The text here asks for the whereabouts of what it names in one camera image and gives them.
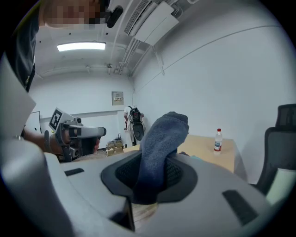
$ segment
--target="white robotic device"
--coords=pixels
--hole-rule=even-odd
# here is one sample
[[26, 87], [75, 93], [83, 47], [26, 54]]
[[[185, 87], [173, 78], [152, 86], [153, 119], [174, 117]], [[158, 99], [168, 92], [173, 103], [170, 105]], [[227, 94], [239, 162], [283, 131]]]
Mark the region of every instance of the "white robotic device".
[[[104, 127], [83, 126], [81, 118], [73, 117], [59, 108], [55, 109], [49, 126], [55, 132], [55, 138], [63, 150], [60, 162], [71, 162], [80, 156], [93, 153], [97, 139], [107, 133]], [[69, 132], [70, 143], [63, 140], [65, 131]]]

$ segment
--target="backpack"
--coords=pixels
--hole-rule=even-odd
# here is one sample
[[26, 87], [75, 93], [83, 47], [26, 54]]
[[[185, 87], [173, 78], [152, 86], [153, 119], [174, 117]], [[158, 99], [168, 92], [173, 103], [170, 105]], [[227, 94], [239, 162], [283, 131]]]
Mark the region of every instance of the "backpack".
[[129, 112], [129, 122], [131, 124], [141, 123], [141, 112], [138, 110], [138, 108], [132, 108], [131, 106], [129, 107], [131, 108]]

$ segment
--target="white wall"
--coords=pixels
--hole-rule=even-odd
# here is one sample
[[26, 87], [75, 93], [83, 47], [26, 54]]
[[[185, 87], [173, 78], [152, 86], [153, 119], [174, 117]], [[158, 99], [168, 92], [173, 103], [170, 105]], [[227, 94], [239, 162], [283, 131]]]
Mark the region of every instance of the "white wall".
[[[112, 106], [111, 92], [123, 91], [124, 106]], [[51, 131], [50, 117], [58, 107], [66, 113], [80, 117], [84, 126], [101, 126], [107, 134], [101, 138], [100, 148], [121, 134], [124, 136], [123, 109], [132, 105], [133, 86], [126, 76], [100, 73], [63, 74], [43, 81], [38, 79], [30, 88], [35, 100], [33, 111], [40, 111], [41, 130]]]
[[213, 137], [222, 128], [236, 145], [236, 173], [256, 183], [264, 133], [277, 107], [296, 102], [295, 49], [257, 3], [201, 0], [194, 15], [157, 45], [137, 69], [134, 101], [147, 127], [169, 111], [189, 118], [189, 132]]

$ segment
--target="office chair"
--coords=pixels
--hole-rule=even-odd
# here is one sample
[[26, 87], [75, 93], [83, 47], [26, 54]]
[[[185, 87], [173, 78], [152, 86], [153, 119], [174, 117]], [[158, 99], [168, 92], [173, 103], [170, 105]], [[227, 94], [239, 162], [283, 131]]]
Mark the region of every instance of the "office chair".
[[296, 170], [296, 130], [266, 130], [264, 165], [258, 183], [252, 186], [267, 195], [278, 168]]

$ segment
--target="wooden table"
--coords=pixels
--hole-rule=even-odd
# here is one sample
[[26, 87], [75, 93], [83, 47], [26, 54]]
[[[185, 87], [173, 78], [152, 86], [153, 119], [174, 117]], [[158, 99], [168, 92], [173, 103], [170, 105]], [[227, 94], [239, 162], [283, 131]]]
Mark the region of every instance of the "wooden table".
[[[234, 172], [234, 142], [233, 139], [223, 139], [222, 150], [219, 155], [214, 154], [213, 137], [200, 137], [188, 135], [184, 143], [178, 147], [178, 153], [185, 152], [190, 156], [197, 156], [198, 158], [220, 165], [230, 172]], [[140, 145], [125, 148], [123, 151], [139, 150]]]

